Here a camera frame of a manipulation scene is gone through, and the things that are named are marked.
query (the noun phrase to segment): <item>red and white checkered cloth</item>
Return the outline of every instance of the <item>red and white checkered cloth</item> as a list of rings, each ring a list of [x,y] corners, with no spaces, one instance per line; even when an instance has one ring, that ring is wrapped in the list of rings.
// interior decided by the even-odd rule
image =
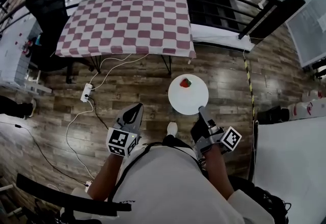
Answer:
[[[167,54],[195,58],[186,0],[85,0],[69,18],[56,55]]]

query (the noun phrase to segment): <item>white power strip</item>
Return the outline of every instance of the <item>white power strip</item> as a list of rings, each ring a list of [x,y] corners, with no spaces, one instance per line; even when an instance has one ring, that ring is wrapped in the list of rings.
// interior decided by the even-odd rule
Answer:
[[[88,97],[86,97],[86,95],[87,96],[91,95],[92,88],[93,88],[93,86],[90,83],[87,83],[85,85],[84,91],[83,91],[83,93],[81,95],[81,98],[80,98],[82,102],[86,103],[88,101]]]

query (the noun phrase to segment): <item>sneaker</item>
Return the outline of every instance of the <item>sneaker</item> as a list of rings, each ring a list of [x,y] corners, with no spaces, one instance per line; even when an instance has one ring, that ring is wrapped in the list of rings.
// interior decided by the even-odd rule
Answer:
[[[31,104],[33,105],[33,110],[32,110],[32,113],[31,113],[31,115],[30,115],[29,117],[32,117],[33,114],[34,114],[34,112],[35,112],[35,109],[36,109],[36,101],[35,101],[35,99],[33,99],[33,100],[31,101]]]
[[[174,137],[177,135],[178,126],[175,122],[170,122],[168,125],[168,135],[171,134]]]

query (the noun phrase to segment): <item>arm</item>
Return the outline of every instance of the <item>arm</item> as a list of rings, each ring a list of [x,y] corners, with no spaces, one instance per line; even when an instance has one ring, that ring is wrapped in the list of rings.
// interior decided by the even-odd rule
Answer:
[[[234,190],[229,181],[220,148],[218,145],[212,145],[210,150],[204,153],[204,156],[209,182],[227,200],[234,193]]]
[[[116,185],[123,157],[111,154],[96,176],[87,193],[92,199],[104,201]]]

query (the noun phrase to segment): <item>office chair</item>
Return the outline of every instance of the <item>office chair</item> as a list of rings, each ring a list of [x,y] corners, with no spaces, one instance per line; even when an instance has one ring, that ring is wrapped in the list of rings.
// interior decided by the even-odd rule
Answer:
[[[54,54],[61,32],[69,17],[65,0],[26,0],[26,8],[35,16],[43,33],[40,37],[41,46],[33,45],[31,61],[41,71],[56,71],[67,67],[66,83],[71,83],[72,63],[80,62],[89,67],[94,66],[83,58],[60,58]]]

